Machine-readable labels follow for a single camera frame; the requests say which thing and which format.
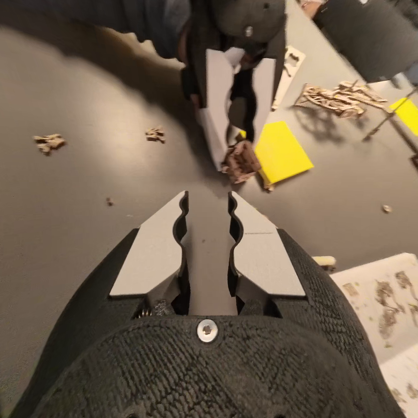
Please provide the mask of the small wooden crate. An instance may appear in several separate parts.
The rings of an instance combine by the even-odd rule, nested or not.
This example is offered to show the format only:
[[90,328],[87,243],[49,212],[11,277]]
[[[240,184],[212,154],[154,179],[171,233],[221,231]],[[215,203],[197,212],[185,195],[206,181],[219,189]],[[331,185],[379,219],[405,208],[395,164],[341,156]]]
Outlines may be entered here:
[[253,144],[242,137],[239,137],[237,142],[228,148],[221,165],[221,172],[228,175],[232,184],[246,182],[261,169]]

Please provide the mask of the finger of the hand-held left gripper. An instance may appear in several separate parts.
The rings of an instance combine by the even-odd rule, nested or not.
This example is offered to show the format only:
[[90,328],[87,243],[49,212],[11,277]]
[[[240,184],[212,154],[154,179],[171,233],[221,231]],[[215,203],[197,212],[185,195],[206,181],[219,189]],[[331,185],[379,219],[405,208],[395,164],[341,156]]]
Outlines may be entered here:
[[240,88],[245,101],[243,127],[249,142],[258,141],[269,115],[275,67],[275,59],[264,58],[256,67],[240,71]]
[[228,111],[236,68],[236,49],[206,51],[206,105],[200,120],[206,143],[217,171],[222,171],[228,143]]

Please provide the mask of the person's left forearm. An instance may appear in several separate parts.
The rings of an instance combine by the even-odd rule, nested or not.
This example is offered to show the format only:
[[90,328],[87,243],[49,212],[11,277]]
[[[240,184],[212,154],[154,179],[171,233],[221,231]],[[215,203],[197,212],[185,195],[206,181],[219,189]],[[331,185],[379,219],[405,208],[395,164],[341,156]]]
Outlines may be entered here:
[[164,59],[186,63],[186,35],[191,17],[187,0],[34,0],[25,7],[150,40]]

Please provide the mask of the wooden bicycle model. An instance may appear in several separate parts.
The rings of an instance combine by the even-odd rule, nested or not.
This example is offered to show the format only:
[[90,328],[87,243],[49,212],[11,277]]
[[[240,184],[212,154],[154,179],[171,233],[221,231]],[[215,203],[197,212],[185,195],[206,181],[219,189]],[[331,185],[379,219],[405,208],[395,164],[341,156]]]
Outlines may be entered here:
[[294,107],[308,108],[314,106],[334,114],[339,119],[362,118],[369,107],[381,110],[385,113],[384,119],[379,122],[364,140],[376,135],[386,122],[391,121],[413,95],[417,93],[415,86],[394,109],[388,108],[388,100],[381,97],[369,84],[360,84],[358,80],[349,82],[341,81],[332,90],[306,83],[294,102]]

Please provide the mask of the yellow paper sheet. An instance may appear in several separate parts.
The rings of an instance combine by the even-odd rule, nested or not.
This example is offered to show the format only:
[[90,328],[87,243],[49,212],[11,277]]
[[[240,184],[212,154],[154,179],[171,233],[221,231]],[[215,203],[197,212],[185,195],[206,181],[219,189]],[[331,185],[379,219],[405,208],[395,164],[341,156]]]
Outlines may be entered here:
[[391,104],[389,108],[395,112],[399,119],[409,128],[409,130],[418,136],[418,108],[409,98],[401,98]]

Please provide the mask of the yellow sticky note pad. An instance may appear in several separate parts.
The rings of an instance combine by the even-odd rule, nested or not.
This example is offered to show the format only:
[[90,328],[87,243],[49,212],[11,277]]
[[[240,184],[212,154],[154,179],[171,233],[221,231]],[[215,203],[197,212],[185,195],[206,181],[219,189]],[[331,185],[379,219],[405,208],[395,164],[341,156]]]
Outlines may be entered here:
[[268,123],[255,145],[263,183],[276,184],[314,168],[284,121]]

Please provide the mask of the pale wax stick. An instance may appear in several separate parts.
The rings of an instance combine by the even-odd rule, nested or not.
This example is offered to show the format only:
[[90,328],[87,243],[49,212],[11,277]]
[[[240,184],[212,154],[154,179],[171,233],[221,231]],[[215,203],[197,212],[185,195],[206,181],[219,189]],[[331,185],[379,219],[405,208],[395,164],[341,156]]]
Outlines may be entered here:
[[337,264],[336,258],[332,256],[314,256],[312,259],[325,270],[334,270]]

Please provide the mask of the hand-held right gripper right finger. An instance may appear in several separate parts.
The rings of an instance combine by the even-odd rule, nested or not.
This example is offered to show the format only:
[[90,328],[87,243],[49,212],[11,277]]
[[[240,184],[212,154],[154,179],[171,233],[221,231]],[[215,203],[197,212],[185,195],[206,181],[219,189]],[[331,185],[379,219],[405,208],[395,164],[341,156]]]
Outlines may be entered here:
[[306,291],[296,273],[278,228],[236,192],[228,193],[228,290],[240,314],[252,301],[262,312],[276,298],[305,300]]

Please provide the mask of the wooden cut-out sheet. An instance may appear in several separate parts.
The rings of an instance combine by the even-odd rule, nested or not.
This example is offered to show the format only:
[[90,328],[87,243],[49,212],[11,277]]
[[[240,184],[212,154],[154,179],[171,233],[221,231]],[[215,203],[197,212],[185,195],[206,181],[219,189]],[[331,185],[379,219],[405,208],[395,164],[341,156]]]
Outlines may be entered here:
[[300,66],[304,62],[305,58],[305,53],[297,50],[293,46],[288,45],[286,47],[282,75],[271,106],[272,112],[279,108],[279,105],[284,99],[293,79],[295,78],[295,75],[300,69]]

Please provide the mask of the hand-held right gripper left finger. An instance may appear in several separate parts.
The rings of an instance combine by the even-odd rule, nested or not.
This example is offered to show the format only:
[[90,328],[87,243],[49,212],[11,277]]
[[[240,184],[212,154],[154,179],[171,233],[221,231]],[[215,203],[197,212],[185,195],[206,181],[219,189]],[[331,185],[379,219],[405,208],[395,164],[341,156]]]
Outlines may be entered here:
[[189,193],[182,191],[139,226],[111,298],[143,296],[150,307],[165,300],[176,314],[189,314],[191,288],[181,242],[188,212]]

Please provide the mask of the model kit box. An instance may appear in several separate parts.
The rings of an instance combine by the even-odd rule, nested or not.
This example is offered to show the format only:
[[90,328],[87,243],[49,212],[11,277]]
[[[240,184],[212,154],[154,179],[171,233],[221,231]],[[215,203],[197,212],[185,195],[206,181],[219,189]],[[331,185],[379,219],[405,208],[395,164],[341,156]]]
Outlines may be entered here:
[[367,82],[417,71],[417,25],[396,1],[331,0],[312,20]]

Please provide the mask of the instruction booklet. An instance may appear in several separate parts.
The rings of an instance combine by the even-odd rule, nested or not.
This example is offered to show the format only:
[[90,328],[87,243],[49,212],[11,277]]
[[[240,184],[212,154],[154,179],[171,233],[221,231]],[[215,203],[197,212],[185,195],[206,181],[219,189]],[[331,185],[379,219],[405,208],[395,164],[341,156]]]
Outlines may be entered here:
[[404,415],[417,417],[417,256],[401,253],[331,277],[357,313]]

